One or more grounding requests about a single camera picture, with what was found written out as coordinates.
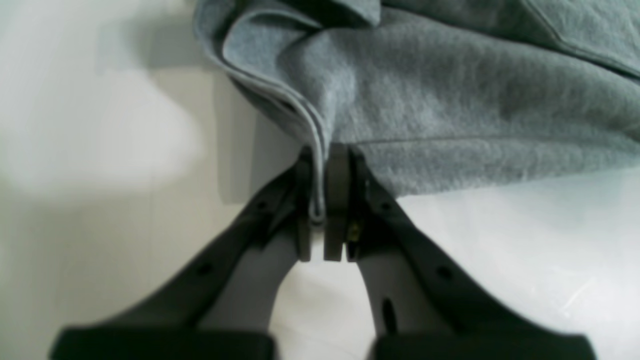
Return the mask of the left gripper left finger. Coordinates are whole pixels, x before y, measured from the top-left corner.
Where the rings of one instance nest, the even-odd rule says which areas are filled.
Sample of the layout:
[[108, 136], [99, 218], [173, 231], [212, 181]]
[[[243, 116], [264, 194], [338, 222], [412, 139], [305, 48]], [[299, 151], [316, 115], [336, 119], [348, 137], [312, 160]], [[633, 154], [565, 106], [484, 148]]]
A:
[[69, 326], [52, 360], [279, 360], [269, 325], [282, 281], [311, 259], [307, 214], [313, 157], [252, 198], [224, 232], [130, 309]]

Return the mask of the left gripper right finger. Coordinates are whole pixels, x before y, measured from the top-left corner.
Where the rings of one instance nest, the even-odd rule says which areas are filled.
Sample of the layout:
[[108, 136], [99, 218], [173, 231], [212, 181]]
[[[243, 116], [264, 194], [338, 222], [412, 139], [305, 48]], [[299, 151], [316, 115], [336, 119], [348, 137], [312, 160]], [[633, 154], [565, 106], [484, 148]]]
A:
[[423, 234], [356, 148], [325, 170], [324, 259], [357, 265], [376, 338], [371, 360], [594, 360], [583, 335], [535, 324], [485, 291]]

